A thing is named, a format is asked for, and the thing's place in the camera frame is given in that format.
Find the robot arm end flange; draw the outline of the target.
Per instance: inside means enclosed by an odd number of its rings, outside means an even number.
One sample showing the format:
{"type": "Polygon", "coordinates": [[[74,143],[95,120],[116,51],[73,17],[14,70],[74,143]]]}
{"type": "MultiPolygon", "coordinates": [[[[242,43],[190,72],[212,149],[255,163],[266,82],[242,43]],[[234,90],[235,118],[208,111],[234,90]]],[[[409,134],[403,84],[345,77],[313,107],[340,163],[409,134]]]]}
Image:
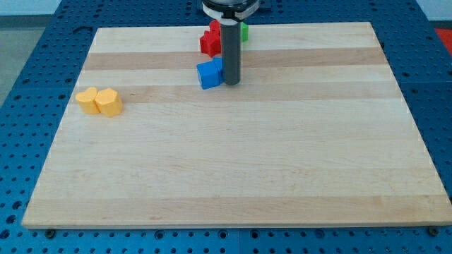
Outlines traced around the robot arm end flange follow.
{"type": "Polygon", "coordinates": [[[203,11],[211,18],[241,22],[260,7],[259,0],[202,0],[203,11]]]}

